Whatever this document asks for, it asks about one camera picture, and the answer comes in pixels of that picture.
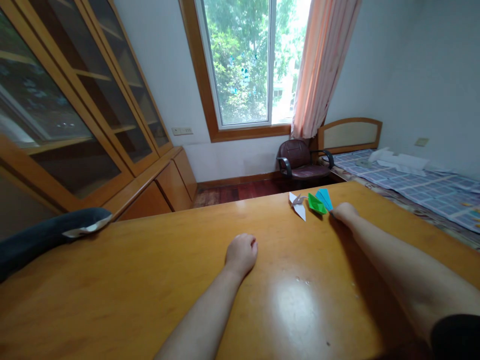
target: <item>chair backrest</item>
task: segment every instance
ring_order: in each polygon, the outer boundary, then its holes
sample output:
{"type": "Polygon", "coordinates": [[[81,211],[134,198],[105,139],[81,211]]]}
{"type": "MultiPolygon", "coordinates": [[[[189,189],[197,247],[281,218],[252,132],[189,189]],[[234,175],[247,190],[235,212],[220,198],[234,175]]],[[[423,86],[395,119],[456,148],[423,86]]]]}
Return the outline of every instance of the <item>chair backrest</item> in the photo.
{"type": "Polygon", "coordinates": [[[301,140],[285,141],[278,149],[278,156],[287,158],[292,169],[310,164],[310,150],[301,140]]]}

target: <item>sleeve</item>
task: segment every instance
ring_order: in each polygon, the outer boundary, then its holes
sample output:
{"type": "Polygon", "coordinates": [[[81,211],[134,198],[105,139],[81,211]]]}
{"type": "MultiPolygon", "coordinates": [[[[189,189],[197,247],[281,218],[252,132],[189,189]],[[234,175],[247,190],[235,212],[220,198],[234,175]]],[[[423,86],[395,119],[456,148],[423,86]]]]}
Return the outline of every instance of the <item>sleeve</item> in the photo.
{"type": "Polygon", "coordinates": [[[480,359],[480,316],[441,319],[431,331],[430,343],[435,360],[480,359]]]}

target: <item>armrest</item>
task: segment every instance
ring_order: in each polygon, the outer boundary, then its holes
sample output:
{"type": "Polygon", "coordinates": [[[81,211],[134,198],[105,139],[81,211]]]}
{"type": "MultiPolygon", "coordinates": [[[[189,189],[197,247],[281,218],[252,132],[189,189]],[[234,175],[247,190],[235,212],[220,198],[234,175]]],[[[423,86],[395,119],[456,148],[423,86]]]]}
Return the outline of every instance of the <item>armrest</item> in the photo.
{"type": "Polygon", "coordinates": [[[280,167],[280,170],[283,169],[283,167],[282,167],[282,162],[283,162],[283,164],[285,165],[285,168],[286,168],[286,176],[287,176],[287,178],[291,178],[292,177],[292,167],[290,166],[290,161],[286,157],[277,157],[276,159],[278,160],[278,167],[280,167]]]}
{"type": "MultiPolygon", "coordinates": [[[[328,168],[331,170],[335,166],[334,156],[328,150],[310,150],[310,155],[313,153],[324,153],[328,156],[328,168]]],[[[312,156],[310,156],[310,165],[313,165],[312,156]]]]}

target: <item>wall socket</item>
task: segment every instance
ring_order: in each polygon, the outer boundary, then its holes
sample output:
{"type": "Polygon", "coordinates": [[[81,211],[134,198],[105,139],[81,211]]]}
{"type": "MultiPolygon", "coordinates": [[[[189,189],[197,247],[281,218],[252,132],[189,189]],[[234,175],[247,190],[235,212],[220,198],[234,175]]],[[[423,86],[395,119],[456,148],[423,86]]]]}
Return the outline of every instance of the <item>wall socket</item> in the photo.
{"type": "Polygon", "coordinates": [[[181,127],[180,133],[182,135],[193,135],[194,131],[192,130],[191,127],[181,127]]]}
{"type": "Polygon", "coordinates": [[[171,131],[173,132],[173,135],[178,136],[178,135],[193,135],[194,131],[192,130],[191,127],[172,127],[171,131]]]}
{"type": "Polygon", "coordinates": [[[416,143],[415,143],[415,146],[421,146],[421,147],[424,147],[425,145],[427,145],[427,143],[429,142],[429,138],[427,137],[419,137],[417,140],[416,140],[416,143]]]}

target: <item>bed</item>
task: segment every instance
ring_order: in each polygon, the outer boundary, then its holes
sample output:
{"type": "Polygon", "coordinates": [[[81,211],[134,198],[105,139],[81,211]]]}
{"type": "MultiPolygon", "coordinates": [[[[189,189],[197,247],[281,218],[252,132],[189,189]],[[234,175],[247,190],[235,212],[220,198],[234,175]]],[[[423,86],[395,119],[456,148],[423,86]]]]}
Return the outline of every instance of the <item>bed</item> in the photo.
{"type": "MultiPolygon", "coordinates": [[[[353,117],[318,129],[318,148],[334,154],[331,177],[356,181],[480,252],[480,182],[452,173],[421,177],[383,167],[357,165],[378,148],[382,122],[353,117]]],[[[319,157],[318,163],[328,164],[319,157]]]]}

